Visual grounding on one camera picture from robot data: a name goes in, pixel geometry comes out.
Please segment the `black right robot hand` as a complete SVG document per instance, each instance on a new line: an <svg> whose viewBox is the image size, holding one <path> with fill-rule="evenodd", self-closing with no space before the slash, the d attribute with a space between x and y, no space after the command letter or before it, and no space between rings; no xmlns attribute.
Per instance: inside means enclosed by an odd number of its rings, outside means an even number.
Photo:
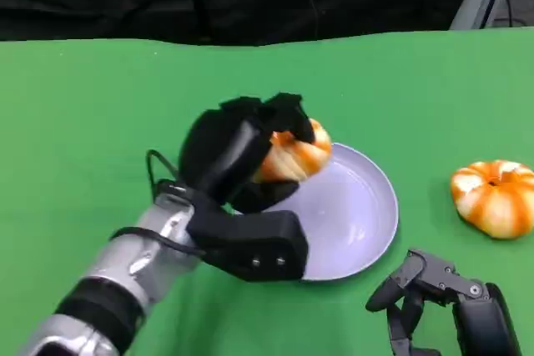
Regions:
<svg viewBox="0 0 534 356"><path fill-rule="evenodd" d="M394 355L439 355L433 348L417 348L413 333L432 302L452 305L457 342L463 355L520 355L520 344L506 300L494 283L462 277L453 262L411 249L403 263L368 299L365 308L386 311Z"/></svg>

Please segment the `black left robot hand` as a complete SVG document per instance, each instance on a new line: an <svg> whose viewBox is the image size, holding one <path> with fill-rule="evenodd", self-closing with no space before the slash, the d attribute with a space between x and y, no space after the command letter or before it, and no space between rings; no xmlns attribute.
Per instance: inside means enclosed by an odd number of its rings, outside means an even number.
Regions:
<svg viewBox="0 0 534 356"><path fill-rule="evenodd" d="M301 101L293 93L266 101L239 97L204 111L180 150L179 181L240 213L259 213L290 197L300 186L296 178L256 183L254 175L272 148L273 133L315 140Z"/></svg>

